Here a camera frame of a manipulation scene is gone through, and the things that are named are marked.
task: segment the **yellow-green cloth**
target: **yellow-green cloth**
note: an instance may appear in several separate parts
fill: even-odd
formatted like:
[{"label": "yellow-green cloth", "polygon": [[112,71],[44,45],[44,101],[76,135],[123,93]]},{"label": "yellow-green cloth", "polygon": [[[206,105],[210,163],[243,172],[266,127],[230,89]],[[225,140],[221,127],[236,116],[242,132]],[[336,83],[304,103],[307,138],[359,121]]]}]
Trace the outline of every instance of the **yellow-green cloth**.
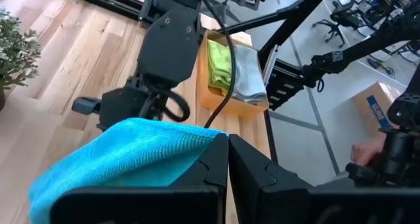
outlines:
[{"label": "yellow-green cloth", "polygon": [[209,86],[228,91],[232,74],[232,63],[228,47],[212,40],[207,40]]}]

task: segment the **cardboard box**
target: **cardboard box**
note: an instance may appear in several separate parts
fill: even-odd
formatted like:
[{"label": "cardboard box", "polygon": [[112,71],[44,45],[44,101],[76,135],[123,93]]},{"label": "cardboard box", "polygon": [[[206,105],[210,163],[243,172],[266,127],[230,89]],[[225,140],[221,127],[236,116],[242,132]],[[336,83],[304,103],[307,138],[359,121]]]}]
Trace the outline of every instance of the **cardboard box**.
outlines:
[{"label": "cardboard box", "polygon": [[372,137],[380,133],[379,128],[396,127],[388,120],[387,112],[401,94],[401,91],[389,85],[376,82],[353,97],[354,104]]}]

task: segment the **blue microfiber towel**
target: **blue microfiber towel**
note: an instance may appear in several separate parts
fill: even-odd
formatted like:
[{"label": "blue microfiber towel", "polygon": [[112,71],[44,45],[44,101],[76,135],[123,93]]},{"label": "blue microfiber towel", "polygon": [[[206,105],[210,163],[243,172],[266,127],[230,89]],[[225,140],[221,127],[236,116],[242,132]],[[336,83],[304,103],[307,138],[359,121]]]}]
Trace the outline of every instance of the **blue microfiber towel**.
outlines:
[{"label": "blue microfiber towel", "polygon": [[29,189],[32,224],[48,224],[62,194],[79,187],[165,187],[223,133],[131,118],[119,122],[38,177]]}]

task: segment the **person's hand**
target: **person's hand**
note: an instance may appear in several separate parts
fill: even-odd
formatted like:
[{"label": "person's hand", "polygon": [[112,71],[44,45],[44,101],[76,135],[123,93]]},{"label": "person's hand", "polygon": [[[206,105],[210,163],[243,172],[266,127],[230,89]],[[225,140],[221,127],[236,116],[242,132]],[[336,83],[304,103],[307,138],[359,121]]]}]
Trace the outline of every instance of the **person's hand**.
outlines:
[{"label": "person's hand", "polygon": [[361,166],[366,166],[370,160],[382,151],[386,135],[379,134],[375,138],[352,145],[351,160]]}]

